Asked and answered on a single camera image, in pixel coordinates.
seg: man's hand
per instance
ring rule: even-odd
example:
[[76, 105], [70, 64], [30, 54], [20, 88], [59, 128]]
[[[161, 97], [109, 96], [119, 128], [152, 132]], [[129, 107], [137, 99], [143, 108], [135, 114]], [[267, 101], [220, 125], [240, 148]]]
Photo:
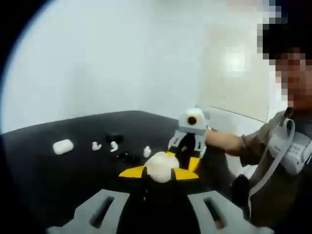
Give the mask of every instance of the man's hand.
[[230, 132], [215, 132], [208, 130], [206, 143], [224, 149], [228, 154], [239, 156], [243, 147], [243, 139]]

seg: white earbud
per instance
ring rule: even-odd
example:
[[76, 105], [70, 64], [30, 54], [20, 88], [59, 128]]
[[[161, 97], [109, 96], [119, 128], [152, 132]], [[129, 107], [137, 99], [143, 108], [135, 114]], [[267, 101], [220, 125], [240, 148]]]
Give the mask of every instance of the white earbud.
[[111, 142], [111, 152], [115, 152], [116, 150], [118, 150], [118, 144], [115, 141]]
[[98, 145], [98, 143], [96, 141], [92, 142], [92, 150], [96, 151], [99, 150], [102, 147], [102, 145]]
[[151, 148], [149, 146], [146, 146], [144, 151], [143, 151], [143, 156], [149, 157], [151, 155], [151, 152], [152, 152]]

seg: black hair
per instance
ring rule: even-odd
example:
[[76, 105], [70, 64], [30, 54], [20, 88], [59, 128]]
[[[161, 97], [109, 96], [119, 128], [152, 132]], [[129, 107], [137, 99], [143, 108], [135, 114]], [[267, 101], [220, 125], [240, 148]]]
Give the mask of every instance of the black hair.
[[282, 53], [298, 47], [307, 59], [311, 59], [310, 6], [300, 1], [284, 2], [282, 17], [270, 19], [270, 23], [260, 26], [258, 47], [262, 49], [263, 58], [276, 60]]
[[278, 59], [282, 53], [298, 47], [310, 59], [310, 32], [304, 25], [278, 23], [263, 24], [262, 34], [258, 36], [258, 46], [262, 47], [264, 59]]

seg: gray strap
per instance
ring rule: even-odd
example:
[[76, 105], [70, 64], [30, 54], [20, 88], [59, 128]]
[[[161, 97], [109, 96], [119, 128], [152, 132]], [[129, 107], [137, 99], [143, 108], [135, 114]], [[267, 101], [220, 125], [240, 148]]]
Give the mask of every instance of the gray strap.
[[[250, 197], [252, 195], [254, 195], [255, 193], [257, 193], [268, 182], [268, 180], [270, 179], [270, 177], [272, 176], [272, 174], [276, 170], [278, 164], [280, 163], [280, 161], [284, 157], [285, 153], [288, 151], [288, 149], [289, 149], [289, 147], [293, 141], [293, 136], [295, 133], [294, 121], [292, 119], [287, 118], [283, 123], [283, 129], [285, 129], [285, 131], [287, 133], [287, 123], [288, 122], [290, 122], [292, 124], [292, 126], [291, 126], [291, 132], [290, 132], [287, 140], [285, 141], [285, 146], [278, 153], [278, 155], [276, 156], [275, 160], [273, 161], [272, 165], [270, 166], [268, 171], [265, 173], [263, 178], [249, 191], [249, 197], [248, 197], [249, 217], [251, 217], [251, 215], [252, 215], [252, 206], [251, 206], [251, 202], [250, 202]], [[266, 147], [262, 157], [265, 157], [267, 151], [268, 151], [268, 146]]]

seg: man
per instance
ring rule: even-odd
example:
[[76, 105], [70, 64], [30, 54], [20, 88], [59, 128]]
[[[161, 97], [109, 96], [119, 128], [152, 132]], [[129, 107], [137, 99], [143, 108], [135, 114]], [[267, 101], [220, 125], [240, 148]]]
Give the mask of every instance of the man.
[[[287, 91], [288, 109], [277, 113], [257, 132], [248, 136], [213, 131], [206, 135], [207, 144], [239, 156], [243, 166], [258, 164], [249, 188], [263, 178], [274, 161], [269, 150], [264, 152], [271, 133], [279, 123], [286, 118], [293, 119], [296, 132], [312, 139], [312, 60], [308, 59], [308, 34], [297, 24], [270, 24], [269, 28], [263, 28], [263, 53], [275, 61], [277, 77], [281, 78], [283, 91]], [[267, 183], [251, 196], [251, 223], [276, 227], [294, 203], [303, 179], [311, 175], [311, 163], [296, 175], [289, 174], [279, 163]]]

